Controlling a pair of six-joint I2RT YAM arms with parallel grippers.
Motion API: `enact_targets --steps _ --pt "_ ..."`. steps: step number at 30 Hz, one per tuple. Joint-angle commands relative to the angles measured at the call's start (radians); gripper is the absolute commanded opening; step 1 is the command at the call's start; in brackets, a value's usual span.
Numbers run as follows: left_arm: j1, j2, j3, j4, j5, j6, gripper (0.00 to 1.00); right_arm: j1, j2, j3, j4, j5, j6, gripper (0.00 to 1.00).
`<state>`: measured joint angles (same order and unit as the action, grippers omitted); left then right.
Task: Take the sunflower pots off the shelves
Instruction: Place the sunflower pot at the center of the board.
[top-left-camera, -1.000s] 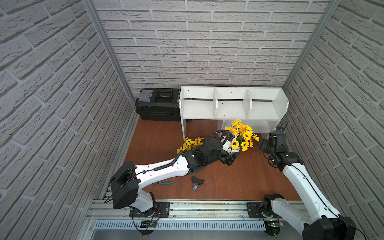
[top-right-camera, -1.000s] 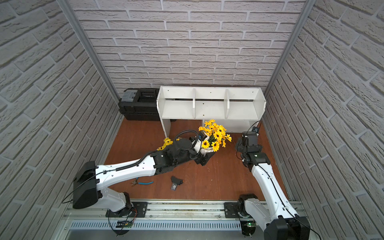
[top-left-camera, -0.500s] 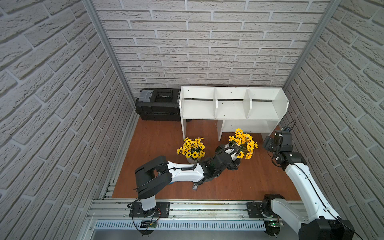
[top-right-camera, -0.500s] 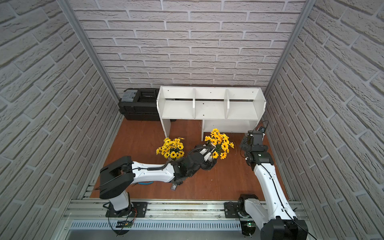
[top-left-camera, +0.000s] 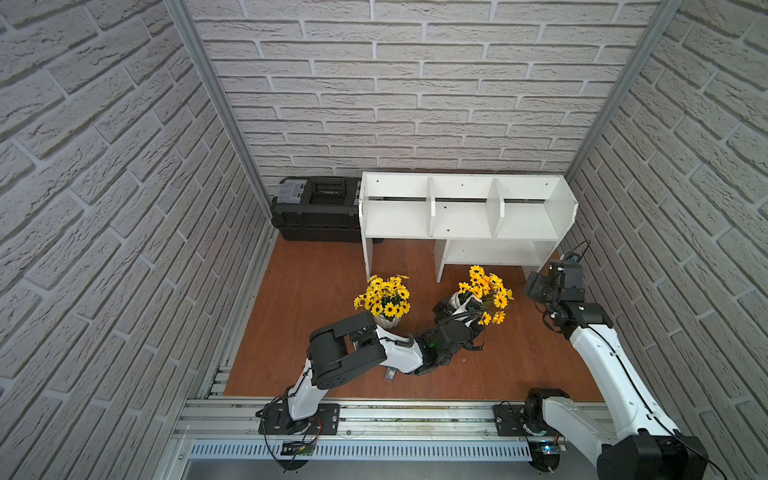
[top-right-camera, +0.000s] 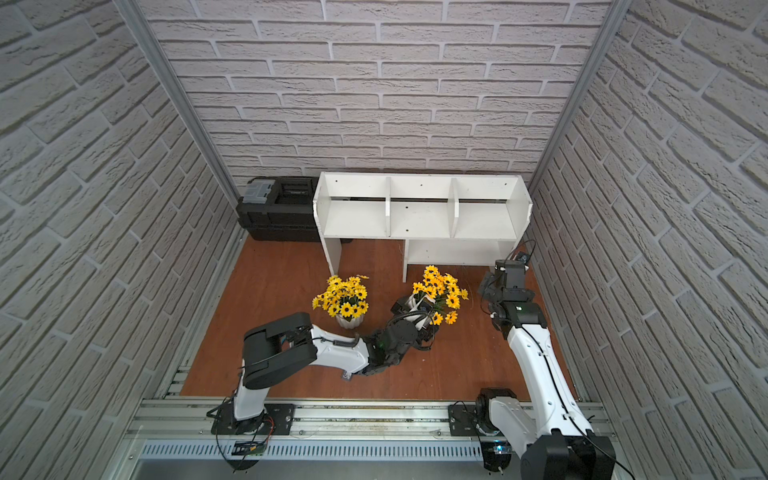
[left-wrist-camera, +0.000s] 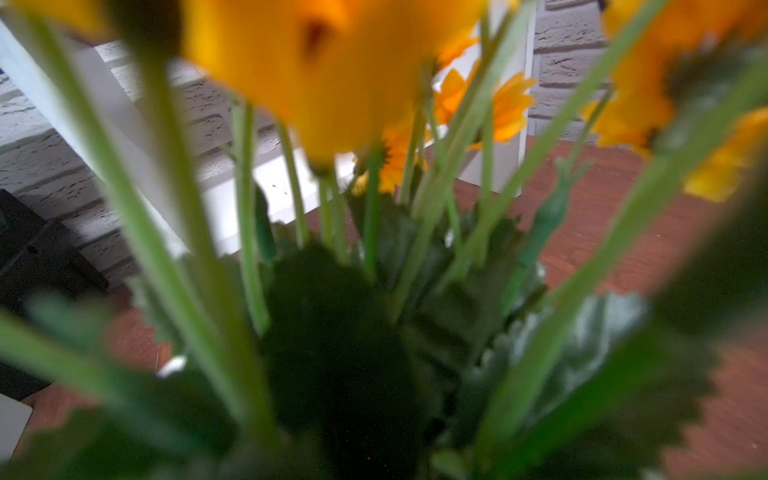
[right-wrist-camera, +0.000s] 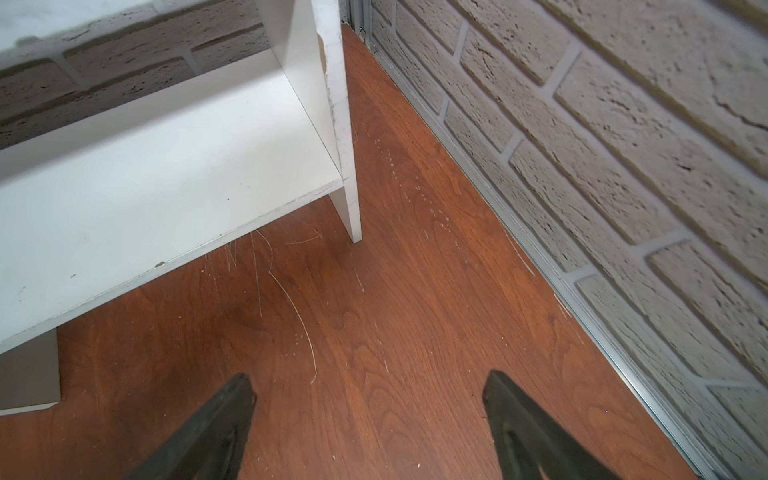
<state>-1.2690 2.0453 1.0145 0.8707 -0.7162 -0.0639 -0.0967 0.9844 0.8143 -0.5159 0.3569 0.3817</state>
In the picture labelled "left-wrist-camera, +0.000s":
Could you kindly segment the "sunflower pot white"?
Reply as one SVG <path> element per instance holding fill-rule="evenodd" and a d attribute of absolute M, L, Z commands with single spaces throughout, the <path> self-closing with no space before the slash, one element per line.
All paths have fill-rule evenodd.
<path fill-rule="evenodd" d="M 98 298 L 1 312 L 1 357 L 96 398 L 6 479 L 641 479 L 767 305 L 767 5 L 602 1 L 608 47 L 493 200 L 463 156 L 524 126 L 531 1 L 8 1 L 143 274 L 167 377 Z M 144 120 L 167 247 L 65 45 Z M 257 154 L 278 149 L 290 222 Z M 202 184 L 233 173 L 237 250 Z"/>

